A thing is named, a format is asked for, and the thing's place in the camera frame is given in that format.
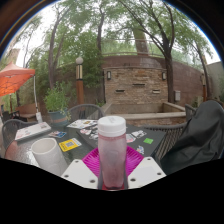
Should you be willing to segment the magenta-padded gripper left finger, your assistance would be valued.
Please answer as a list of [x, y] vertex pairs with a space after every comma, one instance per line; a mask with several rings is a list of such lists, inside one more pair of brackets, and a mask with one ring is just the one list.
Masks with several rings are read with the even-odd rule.
[[99, 174], [99, 153], [94, 149], [83, 159], [74, 159], [61, 177], [81, 187], [97, 189]]

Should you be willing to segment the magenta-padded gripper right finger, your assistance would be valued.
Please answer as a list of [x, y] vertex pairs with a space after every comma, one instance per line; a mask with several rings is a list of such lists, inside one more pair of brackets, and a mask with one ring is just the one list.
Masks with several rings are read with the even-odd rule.
[[127, 147], [126, 176], [129, 189], [140, 188], [166, 176], [155, 160]]

